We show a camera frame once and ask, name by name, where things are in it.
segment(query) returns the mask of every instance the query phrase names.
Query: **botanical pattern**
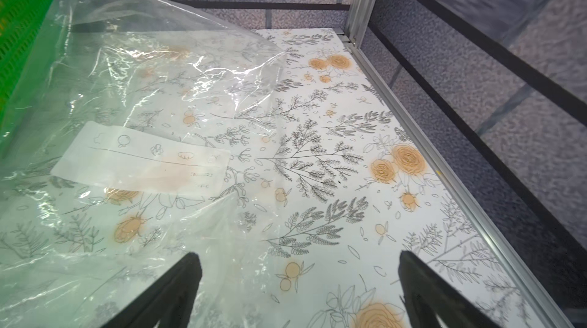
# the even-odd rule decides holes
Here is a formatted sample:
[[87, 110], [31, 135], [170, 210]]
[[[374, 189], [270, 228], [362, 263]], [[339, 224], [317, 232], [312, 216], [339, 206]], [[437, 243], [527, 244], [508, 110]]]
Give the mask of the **botanical pattern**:
[[[145, 66], [136, 75], [140, 84], [128, 96], [133, 104], [143, 100], [132, 113], [110, 102], [93, 102], [104, 109], [77, 105], [80, 112], [72, 111], [77, 116], [61, 118], [53, 106], [43, 106], [45, 112], [31, 120], [36, 126], [30, 129], [69, 137], [27, 158], [30, 165], [1, 183], [6, 211], [0, 262], [38, 258], [52, 250], [133, 254], [157, 246], [172, 232], [169, 222], [234, 195], [240, 229], [255, 246], [266, 248], [265, 269], [244, 276], [260, 279], [265, 288], [265, 301], [258, 306], [243, 303], [252, 307], [246, 319], [258, 324], [254, 326], [263, 326], [260, 322], [271, 316], [282, 328], [407, 327], [397, 264], [401, 250], [410, 250], [499, 324], [539, 327], [500, 261], [336, 34], [330, 29], [255, 32], [288, 52], [275, 92], [262, 104], [235, 112], [214, 92], [193, 102], [194, 89], [222, 77], [211, 71], [161, 76], [157, 67]], [[167, 50], [174, 62], [189, 61], [201, 49], [208, 57], [205, 67], [226, 60], [253, 67], [262, 45], [241, 44], [241, 36], [233, 44], [231, 38], [202, 37], [190, 49], [169, 43]], [[123, 62], [109, 64], [117, 76], [130, 76]], [[74, 92], [90, 98], [112, 93], [112, 85], [77, 84]], [[61, 89], [70, 92], [70, 85], [68, 81]], [[88, 87], [95, 91], [83, 91]], [[255, 94], [253, 87], [243, 82], [232, 90], [249, 95]], [[68, 141], [88, 120], [231, 151], [222, 191], [213, 197], [185, 197], [50, 176]], [[162, 148], [152, 151], [165, 156]], [[179, 236], [172, 241], [164, 247], [166, 253], [186, 252]], [[125, 278], [125, 271], [107, 282]], [[103, 302], [99, 308], [117, 310], [118, 305]], [[242, 324], [224, 322], [219, 308], [207, 309], [204, 327]]]

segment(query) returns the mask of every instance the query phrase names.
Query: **white paper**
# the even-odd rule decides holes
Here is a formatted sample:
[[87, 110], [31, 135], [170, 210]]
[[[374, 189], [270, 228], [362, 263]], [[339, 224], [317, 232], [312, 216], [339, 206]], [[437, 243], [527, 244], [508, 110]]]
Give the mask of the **white paper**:
[[230, 151], [89, 121], [51, 175], [126, 191], [216, 196]]

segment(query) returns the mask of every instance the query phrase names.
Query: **paper label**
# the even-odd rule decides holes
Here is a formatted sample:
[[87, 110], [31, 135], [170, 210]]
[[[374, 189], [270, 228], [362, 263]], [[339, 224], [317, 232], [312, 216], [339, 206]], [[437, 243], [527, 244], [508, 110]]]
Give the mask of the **paper label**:
[[125, 191], [216, 196], [230, 151], [89, 121], [51, 175]]

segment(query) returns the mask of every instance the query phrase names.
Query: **floral shelf liner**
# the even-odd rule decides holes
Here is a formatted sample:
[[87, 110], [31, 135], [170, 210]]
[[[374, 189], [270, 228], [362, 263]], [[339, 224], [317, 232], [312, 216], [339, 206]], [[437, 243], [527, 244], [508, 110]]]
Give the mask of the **floral shelf liner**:
[[[268, 309], [278, 317], [275, 328], [408, 327], [397, 273], [404, 250], [497, 324], [542, 326], [336, 33], [328, 28], [254, 32], [288, 53], [271, 98], [274, 109], [224, 118], [212, 134], [198, 133], [203, 118], [179, 112], [186, 111], [180, 125], [192, 127], [200, 145], [232, 153], [218, 196], [236, 193], [246, 230], [259, 235], [276, 266], [265, 287]], [[222, 115], [214, 100], [209, 107]], [[164, 117], [146, 113], [137, 129], [165, 131]], [[277, 131], [254, 135], [250, 125], [268, 117], [282, 123]], [[26, 184], [54, 188], [72, 199], [88, 191], [49, 176], [56, 159], [46, 160], [29, 171], [34, 180]], [[157, 220], [180, 218], [207, 201], [159, 199], [147, 217], [136, 208], [140, 192], [104, 192], [101, 202], [111, 211], [98, 215], [95, 207], [71, 203], [71, 209], [60, 210], [67, 222], [54, 233], [26, 217], [3, 225], [0, 248], [11, 260], [1, 262], [35, 257], [50, 244], [62, 252], [105, 253], [131, 241], [142, 248], [158, 238]], [[261, 193], [272, 199], [278, 217], [251, 197]], [[13, 209], [12, 214], [30, 211], [26, 202], [14, 202]], [[106, 217], [110, 228], [104, 221], [95, 225], [98, 217]], [[96, 314], [120, 308], [109, 302]], [[262, 318], [262, 312], [256, 314]]]

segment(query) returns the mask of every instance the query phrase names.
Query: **orange rose print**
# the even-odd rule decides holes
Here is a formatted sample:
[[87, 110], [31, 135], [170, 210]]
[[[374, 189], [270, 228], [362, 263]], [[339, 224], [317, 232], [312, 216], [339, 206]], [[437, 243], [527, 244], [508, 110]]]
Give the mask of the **orange rose print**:
[[267, 180], [267, 179], [263, 179], [263, 178], [261, 178], [261, 180], [263, 180], [260, 183], [261, 188], [268, 188], [268, 187], [270, 187], [271, 186], [271, 182], [273, 181], [273, 180]]
[[426, 161], [416, 148], [399, 145], [392, 149], [392, 156], [397, 167], [411, 175], [422, 173], [426, 169]]
[[194, 112], [191, 110], [188, 110], [184, 113], [184, 119], [183, 122], [184, 124], [187, 124], [187, 126], [198, 126], [198, 124], [196, 123], [196, 121], [198, 121], [199, 119], [195, 117]]
[[389, 184], [396, 177], [393, 163], [386, 160], [375, 160], [371, 163], [371, 173], [379, 183]]
[[189, 94], [192, 91], [192, 88], [184, 88], [181, 90], [180, 94], [182, 96], [187, 96], [187, 94]]
[[415, 194], [403, 193], [400, 197], [403, 207], [408, 212], [414, 212], [416, 207], [419, 207], [418, 200], [415, 198]]
[[114, 241], [117, 243], [126, 243], [135, 235], [140, 236], [138, 231], [146, 221], [147, 220], [144, 220], [141, 218], [141, 216], [137, 215], [127, 219], [126, 221], [120, 222], [114, 231]]
[[136, 197], [138, 192], [135, 191], [122, 191], [120, 189], [114, 188], [106, 188], [104, 189], [106, 193], [106, 199], [110, 201], [110, 203], [120, 205], [121, 202], [128, 200], [132, 203], [133, 198]]
[[278, 202], [283, 202], [283, 206], [287, 206], [288, 205], [288, 195], [290, 195], [290, 192], [292, 190], [290, 189], [287, 193], [285, 192], [285, 189], [283, 188], [277, 188], [275, 189], [275, 200], [277, 200]]
[[381, 223], [378, 223], [377, 225], [375, 225], [375, 232], [377, 234], [379, 234], [379, 241], [377, 242], [377, 245], [381, 245], [381, 242], [383, 241], [383, 238], [386, 237], [392, 241], [396, 241], [392, 236], [388, 235], [389, 231], [389, 221], [385, 221], [385, 225], [382, 225]]
[[169, 57], [172, 60], [185, 60], [190, 56], [190, 51], [181, 46], [171, 46], [167, 48]]
[[323, 71], [328, 67], [328, 62], [326, 60], [313, 58], [308, 61], [308, 65], [310, 68], [316, 69], [317, 71]]
[[402, 314], [391, 304], [371, 304], [357, 313], [353, 328], [403, 328]]
[[138, 76], [141, 78], [148, 78], [155, 74], [155, 68], [143, 68], [138, 71]]
[[216, 106], [222, 106], [222, 104], [218, 104], [218, 101], [220, 101], [220, 97], [218, 97], [218, 96], [212, 96], [208, 99], [209, 104], [215, 104]]
[[264, 135], [260, 138], [260, 141], [263, 143], [269, 143], [271, 141], [271, 138], [273, 137], [275, 137], [275, 133], [273, 133], [272, 135]]
[[288, 263], [288, 265], [285, 267], [285, 274], [276, 274], [277, 277], [281, 278], [281, 281], [279, 282], [279, 288], [283, 292], [286, 292], [289, 291], [293, 285], [295, 291], [297, 292], [297, 281], [302, 275], [308, 273], [313, 268], [313, 266], [314, 264], [304, 269], [303, 262], [301, 266], [296, 262]]
[[337, 69], [348, 69], [351, 66], [350, 59], [344, 55], [334, 54], [327, 58], [328, 64]]

